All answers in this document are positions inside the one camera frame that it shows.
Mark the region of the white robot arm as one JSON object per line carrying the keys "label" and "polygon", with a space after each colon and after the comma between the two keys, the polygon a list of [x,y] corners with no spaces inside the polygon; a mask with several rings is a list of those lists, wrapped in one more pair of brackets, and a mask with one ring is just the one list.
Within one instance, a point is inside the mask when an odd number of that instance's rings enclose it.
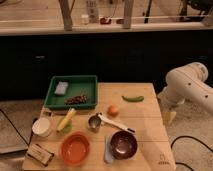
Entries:
{"label": "white robot arm", "polygon": [[166,74],[166,86],[157,95],[164,125],[173,121],[175,108],[186,99],[213,114],[213,88],[205,84],[207,78],[208,69],[200,62],[174,68]]}

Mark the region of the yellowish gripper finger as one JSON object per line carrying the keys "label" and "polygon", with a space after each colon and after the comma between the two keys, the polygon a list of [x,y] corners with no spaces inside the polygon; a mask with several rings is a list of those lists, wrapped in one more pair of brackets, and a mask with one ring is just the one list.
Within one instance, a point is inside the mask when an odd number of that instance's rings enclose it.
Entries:
{"label": "yellowish gripper finger", "polygon": [[170,111],[164,114],[163,122],[165,125],[170,125],[173,121],[173,119],[176,117],[175,111]]}

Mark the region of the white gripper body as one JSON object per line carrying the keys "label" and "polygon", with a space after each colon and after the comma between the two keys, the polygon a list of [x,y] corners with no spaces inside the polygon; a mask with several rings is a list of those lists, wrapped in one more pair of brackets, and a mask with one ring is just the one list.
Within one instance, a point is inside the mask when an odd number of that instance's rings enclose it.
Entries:
{"label": "white gripper body", "polygon": [[157,95],[157,99],[163,113],[170,112],[185,102],[184,97],[169,87],[164,87]]}

